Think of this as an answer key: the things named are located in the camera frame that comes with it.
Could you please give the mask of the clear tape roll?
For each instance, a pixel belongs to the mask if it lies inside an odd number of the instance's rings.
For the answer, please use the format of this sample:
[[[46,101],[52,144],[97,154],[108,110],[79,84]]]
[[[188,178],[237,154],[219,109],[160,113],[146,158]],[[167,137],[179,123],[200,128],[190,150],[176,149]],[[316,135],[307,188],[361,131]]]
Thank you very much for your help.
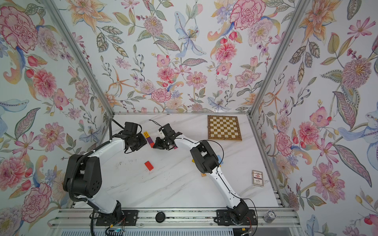
[[[265,213],[263,219],[264,219],[264,222],[270,224],[272,223],[275,219],[277,218],[276,214],[274,211],[272,210],[269,210]]]

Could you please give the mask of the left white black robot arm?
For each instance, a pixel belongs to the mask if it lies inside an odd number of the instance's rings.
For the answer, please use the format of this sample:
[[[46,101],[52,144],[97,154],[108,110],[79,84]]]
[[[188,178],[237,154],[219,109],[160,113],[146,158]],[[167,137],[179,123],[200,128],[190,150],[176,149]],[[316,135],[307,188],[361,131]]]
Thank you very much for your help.
[[[120,125],[115,120],[112,122],[121,128],[120,132],[113,134],[110,127],[108,141],[91,151],[69,158],[63,189],[73,202],[85,202],[106,223],[119,225],[126,216],[121,203],[102,187],[101,165],[120,151],[130,154],[140,150],[147,140],[140,124],[126,122]]]

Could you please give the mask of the black round knob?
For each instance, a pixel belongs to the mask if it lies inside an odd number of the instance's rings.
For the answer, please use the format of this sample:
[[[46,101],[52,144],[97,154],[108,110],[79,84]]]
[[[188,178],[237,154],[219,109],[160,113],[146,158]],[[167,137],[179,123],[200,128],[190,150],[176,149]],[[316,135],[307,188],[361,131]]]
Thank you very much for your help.
[[[165,221],[165,219],[166,219],[166,215],[162,211],[158,212],[155,216],[155,220],[157,223],[162,223]]]

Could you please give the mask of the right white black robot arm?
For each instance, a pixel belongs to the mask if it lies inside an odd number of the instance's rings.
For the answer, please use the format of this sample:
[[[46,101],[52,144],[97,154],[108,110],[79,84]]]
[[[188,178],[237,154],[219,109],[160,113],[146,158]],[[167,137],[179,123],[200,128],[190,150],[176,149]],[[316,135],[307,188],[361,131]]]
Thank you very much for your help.
[[[159,137],[156,138],[153,148],[160,150],[172,150],[175,148],[187,149],[190,151],[197,169],[209,177],[217,187],[219,194],[226,203],[225,213],[221,214],[218,224],[230,225],[258,225],[256,207],[250,209],[246,201],[249,198],[240,197],[231,187],[230,183],[221,170],[221,162],[215,151],[211,147],[211,140],[196,141],[176,132],[170,124],[160,125],[158,129]]]

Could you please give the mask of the wooden chessboard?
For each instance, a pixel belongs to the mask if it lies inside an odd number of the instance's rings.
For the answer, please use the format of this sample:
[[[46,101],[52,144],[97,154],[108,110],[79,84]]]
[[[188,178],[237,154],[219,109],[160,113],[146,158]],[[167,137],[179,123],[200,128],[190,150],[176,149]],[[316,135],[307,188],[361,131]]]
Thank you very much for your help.
[[[241,129],[236,116],[207,117],[208,139],[223,141],[242,141]]]

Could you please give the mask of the playing card box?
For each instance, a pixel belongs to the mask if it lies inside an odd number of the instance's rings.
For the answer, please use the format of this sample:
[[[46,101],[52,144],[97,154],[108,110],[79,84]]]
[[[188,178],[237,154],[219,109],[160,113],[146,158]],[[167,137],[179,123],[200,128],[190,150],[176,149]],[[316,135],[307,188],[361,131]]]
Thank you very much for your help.
[[[254,186],[264,187],[263,172],[252,170],[252,182]]]

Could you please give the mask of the aluminium mounting rail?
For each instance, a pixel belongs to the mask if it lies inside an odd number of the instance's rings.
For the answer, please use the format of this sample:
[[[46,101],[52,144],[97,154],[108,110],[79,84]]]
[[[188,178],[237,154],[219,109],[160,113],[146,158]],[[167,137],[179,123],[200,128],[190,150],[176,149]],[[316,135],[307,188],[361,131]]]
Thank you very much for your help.
[[[136,210],[136,216],[127,216],[124,221],[114,227],[125,229],[151,229],[151,228],[219,228],[217,207],[200,208],[124,208],[124,211]],[[264,222],[264,215],[267,211],[275,212],[277,218],[270,224]],[[164,212],[166,219],[157,223],[155,216],[158,212]],[[88,208],[69,208],[58,211],[55,218],[48,222],[53,229],[58,228],[89,228],[90,214]],[[282,207],[259,207],[257,208],[258,225],[260,228],[300,228],[298,214],[292,208]],[[230,225],[231,228],[250,227],[245,225]]]

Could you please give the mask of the red rectangular block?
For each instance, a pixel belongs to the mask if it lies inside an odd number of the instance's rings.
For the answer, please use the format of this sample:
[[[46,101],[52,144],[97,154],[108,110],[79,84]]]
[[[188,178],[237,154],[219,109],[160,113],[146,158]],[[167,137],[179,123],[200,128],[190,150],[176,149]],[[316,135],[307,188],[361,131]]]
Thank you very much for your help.
[[[154,169],[153,165],[150,163],[150,161],[147,161],[144,163],[146,168],[149,170],[149,171],[152,171]]]

